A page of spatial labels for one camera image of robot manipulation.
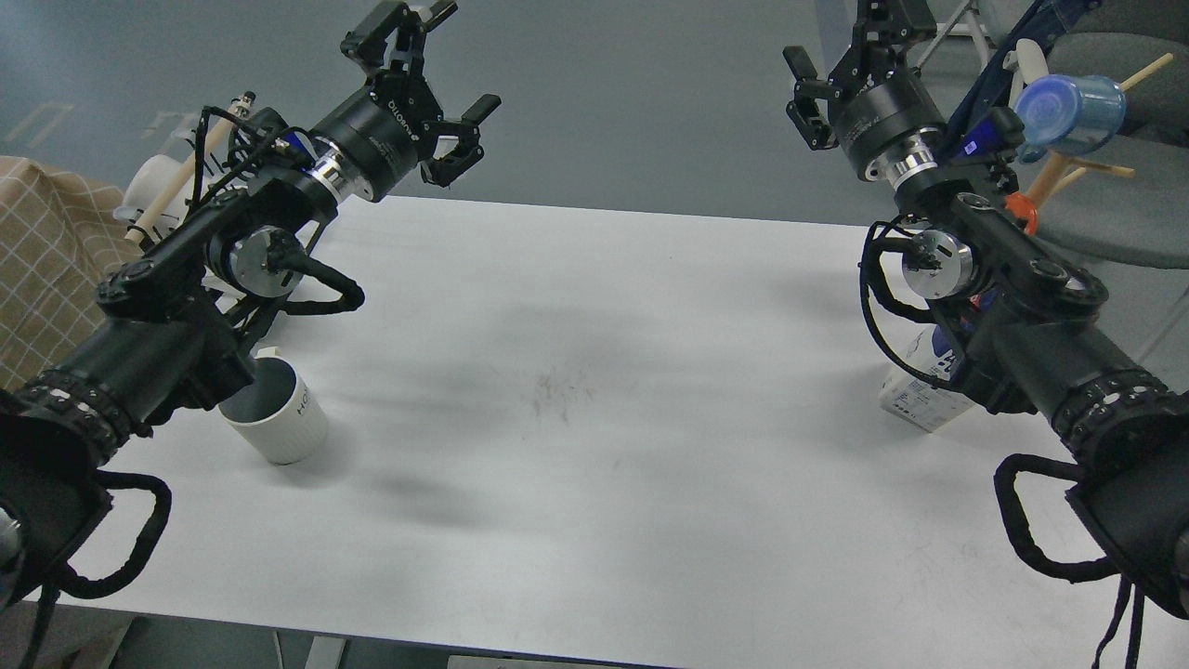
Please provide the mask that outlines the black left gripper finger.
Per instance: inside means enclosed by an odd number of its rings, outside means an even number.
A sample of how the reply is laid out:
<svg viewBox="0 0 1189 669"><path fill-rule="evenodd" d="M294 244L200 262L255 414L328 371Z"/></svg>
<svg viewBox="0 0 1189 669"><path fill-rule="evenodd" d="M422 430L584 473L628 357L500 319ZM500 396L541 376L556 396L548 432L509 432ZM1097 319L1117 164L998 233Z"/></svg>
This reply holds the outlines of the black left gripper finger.
<svg viewBox="0 0 1189 669"><path fill-rule="evenodd" d="M483 94L470 109L464 111L463 116L428 124L427 135L432 139L430 154L428 160L420 163L422 181L427 185L449 187L482 160L485 153L480 144L479 126L501 107L502 102L501 95ZM435 157L433 150L438 149L438 140L442 138L453 139L454 147Z"/></svg>
<svg viewBox="0 0 1189 669"><path fill-rule="evenodd" d="M391 76L420 77L427 36L457 11L455 1L379 1L345 34L340 52L360 67L369 86Z"/></svg>

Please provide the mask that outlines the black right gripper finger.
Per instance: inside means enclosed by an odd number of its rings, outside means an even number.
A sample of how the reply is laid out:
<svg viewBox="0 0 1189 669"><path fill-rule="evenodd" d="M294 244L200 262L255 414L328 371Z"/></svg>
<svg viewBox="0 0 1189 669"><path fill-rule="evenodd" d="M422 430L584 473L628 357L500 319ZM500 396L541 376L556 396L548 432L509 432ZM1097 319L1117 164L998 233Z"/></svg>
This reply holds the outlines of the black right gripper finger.
<svg viewBox="0 0 1189 669"><path fill-rule="evenodd" d="M937 34L925 1L858 1L851 42L836 65L836 87L866 89L907 72L911 46Z"/></svg>
<svg viewBox="0 0 1189 669"><path fill-rule="evenodd" d="M839 144L835 124L851 97L851 49L847 48L828 76L820 77L805 46L785 46L782 57L793 76L786 113L811 150Z"/></svg>

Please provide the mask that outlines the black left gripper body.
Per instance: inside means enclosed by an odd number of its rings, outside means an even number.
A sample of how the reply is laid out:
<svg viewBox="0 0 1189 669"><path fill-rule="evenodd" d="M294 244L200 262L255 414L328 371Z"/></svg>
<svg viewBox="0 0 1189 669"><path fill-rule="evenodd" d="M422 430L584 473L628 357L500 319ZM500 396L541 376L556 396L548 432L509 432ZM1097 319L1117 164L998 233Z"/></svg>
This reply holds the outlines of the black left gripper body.
<svg viewBox="0 0 1189 669"><path fill-rule="evenodd" d="M382 77L346 97L314 125L358 171L361 198L379 202L438 147L432 130L443 119L424 77Z"/></svg>

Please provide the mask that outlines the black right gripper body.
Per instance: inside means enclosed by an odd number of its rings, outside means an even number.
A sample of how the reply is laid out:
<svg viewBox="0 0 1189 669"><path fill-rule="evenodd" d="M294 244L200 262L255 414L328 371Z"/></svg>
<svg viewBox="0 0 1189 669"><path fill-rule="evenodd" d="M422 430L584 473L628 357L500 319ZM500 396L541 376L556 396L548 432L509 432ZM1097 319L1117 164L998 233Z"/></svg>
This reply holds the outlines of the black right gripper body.
<svg viewBox="0 0 1189 669"><path fill-rule="evenodd" d="M937 144L946 124L913 72L836 65L830 81L839 93L829 102L828 118L858 178L906 181L938 168Z"/></svg>

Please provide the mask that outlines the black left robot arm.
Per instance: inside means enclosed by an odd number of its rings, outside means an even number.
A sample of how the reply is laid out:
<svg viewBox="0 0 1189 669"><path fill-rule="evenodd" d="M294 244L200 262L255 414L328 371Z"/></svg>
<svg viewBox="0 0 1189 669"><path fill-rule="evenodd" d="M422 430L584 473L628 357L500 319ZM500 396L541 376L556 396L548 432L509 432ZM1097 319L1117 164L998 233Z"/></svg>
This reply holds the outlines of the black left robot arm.
<svg viewBox="0 0 1189 669"><path fill-rule="evenodd" d="M449 187L484 151L501 97L449 119L424 80L424 42L454 1L377 4L341 52L364 86L312 128L275 111L205 109L195 156L229 124L229 164L184 170L177 229L97 285L103 322L55 367L4 395L4 606L42 589L111 597L144 572L171 507L165 482L106 465L177 408L210 410L254 381L250 351L276 314L361 307L356 280L300 242L351 196L377 203L413 170Z"/></svg>

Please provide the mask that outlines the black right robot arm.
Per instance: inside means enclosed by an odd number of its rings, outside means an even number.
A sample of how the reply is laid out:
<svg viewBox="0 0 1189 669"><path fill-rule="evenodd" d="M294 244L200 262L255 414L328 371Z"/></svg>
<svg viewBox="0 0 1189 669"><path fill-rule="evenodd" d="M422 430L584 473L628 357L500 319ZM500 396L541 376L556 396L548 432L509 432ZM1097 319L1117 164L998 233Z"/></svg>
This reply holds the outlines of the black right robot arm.
<svg viewBox="0 0 1189 669"><path fill-rule="evenodd" d="M858 304L897 370L989 414L1042 414L1071 462L1011 454L993 478L1019 558L1067 582L1118 578L1105 642L1143 610L1185 619L1185 395L1116 347L1096 322L1108 298L1092 272L1045 250L1018 196L1015 158L1105 146L1125 86L1043 77L1009 101L1004 63L1088 1L1036 1L944 119L908 64L937 34L924 1L861 1L831 72L787 46L786 113L809 149L841 149L858 178L883 179L897 217L875 221L858 259Z"/></svg>

